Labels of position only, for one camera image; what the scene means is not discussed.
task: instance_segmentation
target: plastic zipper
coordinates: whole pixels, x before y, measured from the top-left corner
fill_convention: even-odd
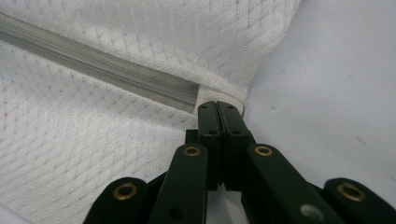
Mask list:
[[[192,113],[199,84],[131,63],[0,13],[0,39],[127,91]]]

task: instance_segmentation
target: zipper teeth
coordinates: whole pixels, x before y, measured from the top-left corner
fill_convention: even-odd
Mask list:
[[[138,91],[134,86],[138,87],[140,91],[136,93],[159,103],[190,113],[194,109],[199,90],[199,85],[196,83],[125,61],[66,37],[10,18],[3,13],[0,13],[0,28],[0,36],[6,41],[12,40],[23,47],[36,49],[82,66],[97,73],[96,75],[100,76],[99,79],[112,77],[117,80],[119,87],[128,91]],[[48,39],[40,38],[40,36],[46,35],[49,36]],[[62,43],[61,41],[64,42],[64,45],[71,47],[66,48],[56,44],[56,42]]]

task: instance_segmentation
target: white mesh fabric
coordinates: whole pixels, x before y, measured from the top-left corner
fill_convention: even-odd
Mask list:
[[[245,104],[299,2],[5,0],[0,11],[199,83],[198,103]],[[36,223],[80,223],[111,181],[159,175],[197,124],[5,42],[0,83],[0,203]]]
[[[8,1],[0,11],[246,101],[300,0]]]
[[[0,203],[80,223],[123,176],[165,171],[196,117],[0,42]]]

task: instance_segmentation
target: white surface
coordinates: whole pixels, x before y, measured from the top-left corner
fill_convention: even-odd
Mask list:
[[[2,224],[28,224],[30,223],[26,219],[18,216],[17,214],[10,211],[8,208],[0,204],[0,223]]]
[[[245,104],[300,1],[0,0],[0,12]]]
[[[35,223],[82,222],[115,179],[155,178],[197,124],[2,41],[0,80],[0,203]]]
[[[396,2],[304,0],[265,62],[248,123],[310,182],[361,182],[396,207]]]

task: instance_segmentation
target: metal rivet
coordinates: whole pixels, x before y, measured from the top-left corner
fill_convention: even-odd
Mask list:
[[[254,151],[257,154],[265,157],[271,156],[274,153],[273,150],[269,147],[256,147],[254,148]]]
[[[361,189],[358,189],[355,185],[349,183],[342,183],[338,185],[337,190],[344,197],[355,202],[361,202],[366,197],[366,195],[364,194],[363,191],[361,191]]]
[[[323,212],[312,204],[303,204],[300,207],[300,212],[303,216],[311,219],[313,222],[320,223],[324,221]]]
[[[113,197],[117,200],[124,201],[134,197],[137,193],[137,186],[132,183],[124,183],[119,185],[113,192]]]
[[[197,156],[201,154],[201,150],[198,147],[186,147],[184,148],[183,153],[186,156]]]

